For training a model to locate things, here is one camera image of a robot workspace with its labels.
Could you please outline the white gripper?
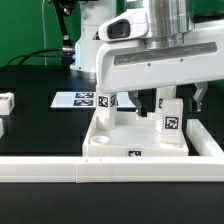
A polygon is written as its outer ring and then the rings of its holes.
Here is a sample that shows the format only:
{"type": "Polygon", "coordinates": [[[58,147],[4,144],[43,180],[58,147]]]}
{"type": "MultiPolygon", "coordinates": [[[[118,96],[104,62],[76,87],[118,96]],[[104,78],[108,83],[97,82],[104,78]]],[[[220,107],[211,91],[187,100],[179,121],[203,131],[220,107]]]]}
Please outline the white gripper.
{"type": "Polygon", "coordinates": [[[196,83],[189,101],[200,112],[208,90],[206,81],[224,79],[224,35],[219,31],[192,31],[179,47],[147,50],[142,40],[104,44],[96,60],[97,86],[104,93],[129,91],[140,117],[147,108],[134,90],[196,83]]]}

